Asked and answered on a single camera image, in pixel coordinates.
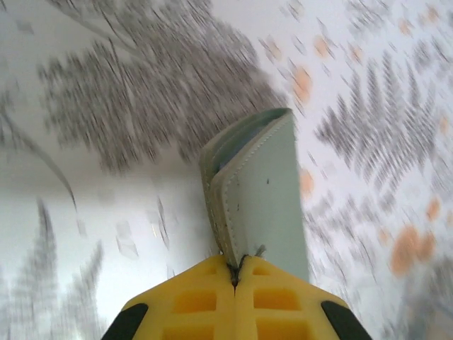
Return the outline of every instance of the floral pattern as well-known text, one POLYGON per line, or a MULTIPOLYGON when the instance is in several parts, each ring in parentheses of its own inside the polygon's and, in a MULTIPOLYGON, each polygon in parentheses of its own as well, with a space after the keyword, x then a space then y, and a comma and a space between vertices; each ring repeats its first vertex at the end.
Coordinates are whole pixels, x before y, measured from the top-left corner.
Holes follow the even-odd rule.
POLYGON ((197 153, 276 106, 312 283, 373 339, 402 335, 419 271, 452 301, 450 2, 0 0, 0 337, 98 339, 216 254, 197 153))

